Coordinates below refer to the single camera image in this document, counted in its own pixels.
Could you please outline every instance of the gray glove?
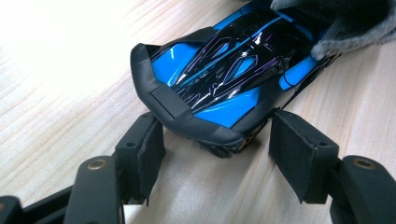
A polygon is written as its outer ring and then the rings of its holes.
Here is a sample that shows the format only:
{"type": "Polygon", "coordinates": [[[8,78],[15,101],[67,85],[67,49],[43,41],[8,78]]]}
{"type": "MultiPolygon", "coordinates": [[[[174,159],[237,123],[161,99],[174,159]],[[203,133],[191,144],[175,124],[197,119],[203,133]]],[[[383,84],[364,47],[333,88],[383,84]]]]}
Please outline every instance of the gray glove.
{"type": "Polygon", "coordinates": [[[332,24],[311,50],[317,60],[396,38],[396,0],[273,0],[271,4],[273,10],[285,7],[297,7],[332,24]]]}

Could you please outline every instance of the toy car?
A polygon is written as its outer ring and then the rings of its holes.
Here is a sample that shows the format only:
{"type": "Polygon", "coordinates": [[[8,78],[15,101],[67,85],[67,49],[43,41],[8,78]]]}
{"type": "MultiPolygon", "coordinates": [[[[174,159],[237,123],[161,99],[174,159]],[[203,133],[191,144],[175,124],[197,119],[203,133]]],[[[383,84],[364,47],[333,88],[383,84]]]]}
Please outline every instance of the toy car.
{"type": "Polygon", "coordinates": [[[131,53],[139,98],[169,130],[228,158],[334,58],[309,52],[327,24],[253,1],[213,27],[131,53]]]}

